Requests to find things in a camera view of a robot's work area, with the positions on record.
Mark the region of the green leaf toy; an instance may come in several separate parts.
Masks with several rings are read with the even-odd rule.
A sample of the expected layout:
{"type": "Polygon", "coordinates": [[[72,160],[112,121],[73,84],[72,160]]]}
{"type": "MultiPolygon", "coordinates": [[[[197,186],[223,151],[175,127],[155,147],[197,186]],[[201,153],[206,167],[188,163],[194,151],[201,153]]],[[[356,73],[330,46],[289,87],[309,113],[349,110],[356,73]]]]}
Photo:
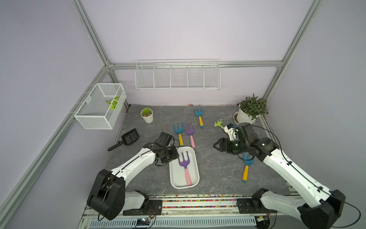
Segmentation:
{"type": "Polygon", "coordinates": [[[109,101],[106,101],[106,103],[109,105],[109,108],[111,110],[115,110],[116,109],[116,107],[117,107],[117,105],[119,103],[119,98],[120,98],[120,96],[116,96],[114,99],[109,100],[109,101]]]}

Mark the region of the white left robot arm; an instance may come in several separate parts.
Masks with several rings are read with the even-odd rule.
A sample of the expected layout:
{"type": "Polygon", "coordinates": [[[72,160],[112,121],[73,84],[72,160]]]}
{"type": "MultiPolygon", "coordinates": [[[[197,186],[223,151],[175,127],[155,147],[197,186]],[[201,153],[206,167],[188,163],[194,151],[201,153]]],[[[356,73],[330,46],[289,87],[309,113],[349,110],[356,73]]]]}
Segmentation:
{"type": "Polygon", "coordinates": [[[87,206],[98,213],[98,220],[113,220],[122,211],[136,215],[156,214],[147,194],[135,190],[127,192],[129,183],[147,166],[164,166],[179,157],[175,139],[161,132],[154,142],[146,143],[141,150],[124,164],[101,170],[94,181],[87,199],[87,206]]]}

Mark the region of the purple rake pink handle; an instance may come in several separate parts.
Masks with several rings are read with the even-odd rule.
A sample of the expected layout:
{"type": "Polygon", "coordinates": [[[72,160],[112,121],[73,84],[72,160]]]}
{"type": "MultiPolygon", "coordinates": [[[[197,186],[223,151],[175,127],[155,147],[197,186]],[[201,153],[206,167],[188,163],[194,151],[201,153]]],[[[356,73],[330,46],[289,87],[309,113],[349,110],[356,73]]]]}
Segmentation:
{"type": "Polygon", "coordinates": [[[195,149],[196,145],[195,145],[195,141],[193,138],[193,135],[195,133],[194,124],[193,123],[185,124],[184,129],[185,129],[185,132],[190,136],[191,147],[193,149],[195,149]]]}
{"type": "Polygon", "coordinates": [[[181,157],[178,158],[178,163],[181,167],[184,167],[187,185],[191,186],[192,181],[191,181],[190,174],[188,171],[188,165],[190,164],[190,158],[189,158],[188,152],[186,152],[186,156],[184,153],[181,153],[181,157]]]}

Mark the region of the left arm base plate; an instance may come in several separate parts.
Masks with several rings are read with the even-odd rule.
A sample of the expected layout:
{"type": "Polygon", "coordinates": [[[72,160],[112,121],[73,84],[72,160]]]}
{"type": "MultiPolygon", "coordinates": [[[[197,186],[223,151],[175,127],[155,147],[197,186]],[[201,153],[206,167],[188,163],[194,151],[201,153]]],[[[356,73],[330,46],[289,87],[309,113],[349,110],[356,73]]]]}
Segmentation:
{"type": "Polygon", "coordinates": [[[145,215],[161,215],[163,202],[161,200],[148,200],[141,208],[123,211],[124,216],[145,216],[145,215]]]}

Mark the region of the black slotted scoop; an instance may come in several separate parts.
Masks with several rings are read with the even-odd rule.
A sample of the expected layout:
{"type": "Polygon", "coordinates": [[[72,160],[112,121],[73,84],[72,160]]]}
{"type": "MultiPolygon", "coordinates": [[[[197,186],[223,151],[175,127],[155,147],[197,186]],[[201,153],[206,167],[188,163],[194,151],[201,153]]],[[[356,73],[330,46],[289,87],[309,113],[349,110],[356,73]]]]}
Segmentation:
{"type": "Polygon", "coordinates": [[[130,146],[133,143],[135,143],[139,139],[139,134],[137,133],[137,130],[134,128],[130,130],[129,132],[122,135],[122,140],[113,145],[112,147],[108,148],[108,151],[112,151],[116,148],[118,148],[121,145],[130,146]]]}

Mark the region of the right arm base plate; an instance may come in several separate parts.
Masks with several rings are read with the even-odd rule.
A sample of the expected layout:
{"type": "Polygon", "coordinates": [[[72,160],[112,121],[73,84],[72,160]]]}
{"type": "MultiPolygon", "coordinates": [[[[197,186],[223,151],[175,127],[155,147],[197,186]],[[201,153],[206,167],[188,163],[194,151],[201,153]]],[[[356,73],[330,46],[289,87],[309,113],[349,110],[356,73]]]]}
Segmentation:
{"type": "Polygon", "coordinates": [[[240,214],[272,214],[277,213],[276,210],[267,209],[259,199],[239,198],[236,205],[240,214]]]}

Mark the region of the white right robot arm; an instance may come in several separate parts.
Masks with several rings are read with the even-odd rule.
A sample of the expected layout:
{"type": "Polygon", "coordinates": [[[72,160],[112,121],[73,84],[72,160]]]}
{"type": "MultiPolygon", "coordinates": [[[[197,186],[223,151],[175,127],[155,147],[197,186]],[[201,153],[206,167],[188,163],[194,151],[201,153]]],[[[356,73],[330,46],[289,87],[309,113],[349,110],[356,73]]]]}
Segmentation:
{"type": "Polygon", "coordinates": [[[233,155],[249,153],[288,182],[299,198],[260,189],[252,195],[256,208],[264,207],[302,221],[309,229],[329,229],[340,218],[346,197],[339,190],[330,190],[303,171],[268,137],[258,138],[251,124],[243,123],[228,130],[228,138],[220,138],[213,147],[233,155]]]}

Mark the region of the small white potted plant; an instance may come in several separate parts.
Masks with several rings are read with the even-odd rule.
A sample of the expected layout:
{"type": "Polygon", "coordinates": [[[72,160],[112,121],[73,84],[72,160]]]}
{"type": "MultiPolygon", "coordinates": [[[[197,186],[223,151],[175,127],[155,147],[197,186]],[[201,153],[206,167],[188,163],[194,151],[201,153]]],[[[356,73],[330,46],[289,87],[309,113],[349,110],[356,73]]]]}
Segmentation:
{"type": "Polygon", "coordinates": [[[146,123],[152,123],[153,122],[153,110],[146,107],[143,108],[140,112],[141,117],[146,123]]]}

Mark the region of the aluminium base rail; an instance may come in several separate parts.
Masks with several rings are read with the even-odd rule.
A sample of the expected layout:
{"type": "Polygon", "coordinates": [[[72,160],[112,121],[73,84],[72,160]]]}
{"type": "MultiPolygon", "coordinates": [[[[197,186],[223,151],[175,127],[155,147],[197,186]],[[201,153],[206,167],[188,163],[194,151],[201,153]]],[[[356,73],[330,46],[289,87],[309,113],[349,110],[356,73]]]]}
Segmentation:
{"type": "Polygon", "coordinates": [[[277,212],[240,214],[236,205],[243,195],[155,195],[161,200],[161,215],[124,216],[98,220],[98,213],[87,207],[79,229],[280,229],[306,226],[297,218],[277,212]]]}

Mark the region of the large white potted plant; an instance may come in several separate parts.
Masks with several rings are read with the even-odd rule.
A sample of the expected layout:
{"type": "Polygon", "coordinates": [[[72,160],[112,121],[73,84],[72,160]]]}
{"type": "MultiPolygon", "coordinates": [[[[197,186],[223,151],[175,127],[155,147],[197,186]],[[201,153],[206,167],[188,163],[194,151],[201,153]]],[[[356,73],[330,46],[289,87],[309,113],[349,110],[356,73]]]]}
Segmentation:
{"type": "Polygon", "coordinates": [[[258,117],[269,114],[267,100],[253,94],[238,104],[237,123],[255,124],[258,117]]]}

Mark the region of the white storage tray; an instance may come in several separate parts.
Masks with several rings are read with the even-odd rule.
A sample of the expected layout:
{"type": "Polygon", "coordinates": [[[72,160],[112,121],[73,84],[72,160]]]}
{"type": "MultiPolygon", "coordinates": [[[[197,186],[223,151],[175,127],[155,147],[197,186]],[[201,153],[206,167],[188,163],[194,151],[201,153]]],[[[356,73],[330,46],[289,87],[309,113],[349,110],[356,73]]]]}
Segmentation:
{"type": "Polygon", "coordinates": [[[175,189],[195,187],[200,181],[197,159],[192,147],[179,147],[179,157],[169,163],[170,183],[175,189]]]}

